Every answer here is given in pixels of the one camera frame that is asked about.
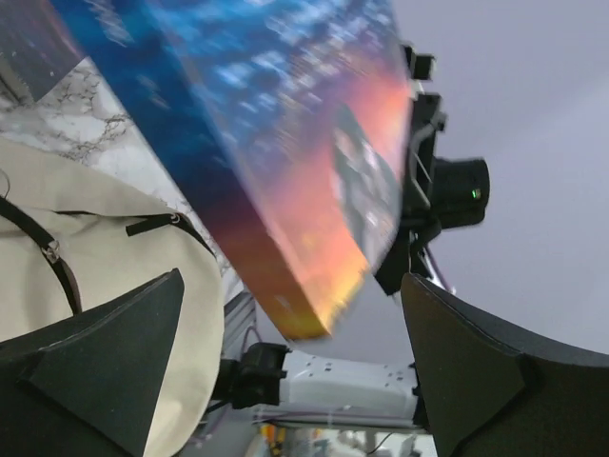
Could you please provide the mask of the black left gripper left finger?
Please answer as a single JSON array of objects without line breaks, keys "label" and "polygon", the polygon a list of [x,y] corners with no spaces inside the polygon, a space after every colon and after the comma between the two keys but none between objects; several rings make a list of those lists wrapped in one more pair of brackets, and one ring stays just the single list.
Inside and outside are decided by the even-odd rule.
[{"label": "black left gripper left finger", "polygon": [[174,269],[2,342],[2,455],[143,455],[184,290]]}]

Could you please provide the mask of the beige canvas student backpack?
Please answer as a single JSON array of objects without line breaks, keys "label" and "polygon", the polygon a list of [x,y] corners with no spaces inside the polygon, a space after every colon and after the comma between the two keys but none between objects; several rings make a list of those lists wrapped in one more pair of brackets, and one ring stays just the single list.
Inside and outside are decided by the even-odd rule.
[{"label": "beige canvas student backpack", "polygon": [[174,269],[183,302],[141,456],[180,451],[211,399],[224,336],[216,259],[162,201],[78,162],[2,141],[1,344]]}]

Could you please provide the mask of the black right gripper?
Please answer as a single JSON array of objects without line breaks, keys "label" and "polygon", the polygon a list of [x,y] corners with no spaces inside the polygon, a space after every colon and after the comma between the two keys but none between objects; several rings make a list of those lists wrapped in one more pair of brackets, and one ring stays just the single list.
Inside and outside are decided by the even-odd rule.
[{"label": "black right gripper", "polygon": [[442,231],[481,224],[490,197],[489,168],[482,158],[448,160],[435,154],[437,136],[445,131],[442,97],[415,91],[404,151],[402,196],[386,255],[374,277],[387,295],[400,291],[408,272],[437,279],[439,273],[428,245]]}]

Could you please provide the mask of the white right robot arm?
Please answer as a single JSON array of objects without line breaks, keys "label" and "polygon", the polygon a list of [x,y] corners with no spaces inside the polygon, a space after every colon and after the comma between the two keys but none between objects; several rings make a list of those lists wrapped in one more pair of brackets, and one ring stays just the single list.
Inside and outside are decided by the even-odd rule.
[{"label": "white right robot arm", "polygon": [[[406,150],[399,231],[375,274],[382,290],[399,295],[407,272],[421,275],[444,290],[446,284],[429,245],[448,229],[480,224],[490,197],[490,174],[481,158],[451,161],[435,155],[436,138],[447,115],[442,97],[418,89]],[[238,359],[224,359],[208,407],[271,408],[265,422],[302,417],[312,422],[326,409],[341,424],[362,425],[355,409],[376,409],[394,424],[422,427],[426,411],[414,365],[360,363],[314,356],[282,344],[244,345]]]}]

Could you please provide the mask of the Jane Eyre book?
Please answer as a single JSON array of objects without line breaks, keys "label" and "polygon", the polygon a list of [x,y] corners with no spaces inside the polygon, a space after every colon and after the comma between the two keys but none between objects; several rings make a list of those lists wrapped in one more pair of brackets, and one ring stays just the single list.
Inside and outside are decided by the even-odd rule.
[{"label": "Jane Eyre book", "polygon": [[58,1],[284,337],[328,335],[397,231],[413,88],[387,1]]}]

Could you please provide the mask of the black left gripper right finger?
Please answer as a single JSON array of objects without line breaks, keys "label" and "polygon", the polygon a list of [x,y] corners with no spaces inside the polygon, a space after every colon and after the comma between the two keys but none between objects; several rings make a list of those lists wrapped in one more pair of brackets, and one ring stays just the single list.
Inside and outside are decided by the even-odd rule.
[{"label": "black left gripper right finger", "polygon": [[608,357],[538,335],[414,274],[403,314],[440,456],[605,456]]}]

